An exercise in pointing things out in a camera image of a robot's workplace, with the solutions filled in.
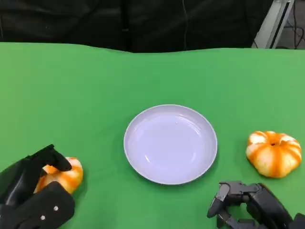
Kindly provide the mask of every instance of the plate rim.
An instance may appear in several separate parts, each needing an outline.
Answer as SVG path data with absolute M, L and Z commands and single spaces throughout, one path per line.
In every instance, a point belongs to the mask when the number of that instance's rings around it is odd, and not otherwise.
M 130 158 L 129 158 L 128 155 L 127 155 L 127 150 L 126 150 L 126 148 L 127 148 L 127 146 L 126 146 L 126 144 L 127 144 L 127 143 L 126 143 L 126 137 L 127 137 L 127 132 L 129 131 L 131 125 L 132 125 L 132 124 L 135 122 L 135 120 L 138 119 L 138 117 L 139 117 L 140 115 L 142 115 L 143 113 L 145 113 L 145 112 L 147 112 L 147 111 L 149 111 L 149 110 L 158 108 L 158 107 L 163 107 L 163 106 L 176 106 L 176 107 L 188 109 L 188 110 L 190 110 L 190 111 L 192 111 L 192 112 L 197 113 L 199 116 L 201 116 L 201 117 L 207 122 L 207 124 L 208 124 L 209 127 L 211 128 L 212 133 L 213 133 L 213 136 L 214 136 L 214 138 L 215 138 L 215 153 L 214 153 L 214 157 L 213 157 L 213 159 L 212 159 L 212 162 L 211 162 L 211 163 L 209 164 L 209 166 L 207 166 L 207 168 L 206 168 L 205 170 L 203 170 L 198 176 L 196 176 L 194 179 L 191 179 L 191 180 L 186 181 L 186 182 L 180 182 L 180 183 L 175 183 L 175 182 L 173 182 L 173 183 L 163 183 L 163 182 L 159 182 L 159 181 L 156 181 L 156 180 L 154 180 L 154 179 L 151 179 L 151 178 L 149 178 L 149 177 L 143 175 L 141 171 L 139 171 L 137 168 L 135 168 L 135 167 L 132 165 L 132 163 L 131 163 L 131 161 L 130 161 Z M 162 185 L 183 185 L 183 184 L 187 184 L 187 183 L 190 183 L 190 182 L 192 182 L 192 181 L 194 181 L 194 180 L 199 179 L 203 174 L 205 174 L 205 173 L 211 168 L 211 166 L 212 166 L 213 163 L 215 162 L 216 156 L 217 156 L 217 154 L 218 154 L 218 140 L 217 140 L 217 134 L 216 134 L 216 132 L 215 132 L 213 126 L 211 125 L 211 123 L 210 123 L 201 113 L 199 113 L 198 111 L 196 111 L 196 110 L 194 110 L 194 109 L 192 109 L 192 108 L 183 106 L 183 105 L 178 105 L 178 104 L 161 104 L 161 105 L 156 105 L 156 106 L 149 107 L 149 108 L 147 108 L 147 109 L 141 111 L 140 113 L 138 113 L 138 114 L 129 122 L 129 124 L 128 124 L 126 130 L 125 130 L 124 140 L 123 140 L 123 146 L 124 146 L 124 153 L 125 153 L 125 156 L 126 156 L 126 158 L 127 158 L 127 160 L 128 160 L 128 163 L 130 164 L 130 166 L 131 166 L 138 174 L 140 174 L 143 178 L 145 178 L 145 179 L 147 179 L 147 180 L 150 180 L 150 181 L 152 181 L 152 182 L 154 182 L 154 183 L 157 183 L 157 184 L 162 184 Z

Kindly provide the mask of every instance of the black backdrop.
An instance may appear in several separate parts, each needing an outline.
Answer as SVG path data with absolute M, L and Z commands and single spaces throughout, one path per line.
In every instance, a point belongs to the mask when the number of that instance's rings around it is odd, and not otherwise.
M 251 47 L 272 1 L 0 0 L 0 37 L 131 52 Z

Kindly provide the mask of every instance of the table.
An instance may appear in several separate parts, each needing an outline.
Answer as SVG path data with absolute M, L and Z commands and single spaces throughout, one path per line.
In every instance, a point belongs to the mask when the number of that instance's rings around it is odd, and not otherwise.
M 304 165 L 267 179 L 245 157 L 254 130 L 284 132 L 305 144 L 304 60 L 305 52 L 288 50 L 131 54 L 1 43 L 0 169 L 51 143 L 78 157 L 85 178 L 63 229 L 213 229 L 206 213 L 222 180 L 263 182 L 291 215 L 305 213 Z M 214 165 L 190 184 L 152 183 L 125 158 L 128 123 L 158 104 L 193 108 L 217 133 Z

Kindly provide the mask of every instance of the pumpkin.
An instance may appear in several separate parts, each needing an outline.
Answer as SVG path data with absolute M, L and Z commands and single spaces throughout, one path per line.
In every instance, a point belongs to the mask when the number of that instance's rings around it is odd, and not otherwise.
M 79 160 L 75 157 L 66 157 L 66 159 L 72 166 L 70 171 L 62 172 L 49 165 L 43 167 L 47 174 L 40 178 L 34 193 L 39 192 L 52 181 L 58 181 L 61 186 L 63 186 L 63 188 L 70 194 L 75 191 L 75 189 L 81 184 L 82 181 L 82 166 Z
M 252 133 L 246 155 L 260 174 L 273 178 L 287 176 L 302 160 L 298 141 L 273 131 Z

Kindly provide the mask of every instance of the metal frame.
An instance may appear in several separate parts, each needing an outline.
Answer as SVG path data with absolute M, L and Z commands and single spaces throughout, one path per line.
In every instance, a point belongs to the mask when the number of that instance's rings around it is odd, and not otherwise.
M 276 48 L 294 2 L 295 0 L 275 0 L 272 3 L 252 48 Z

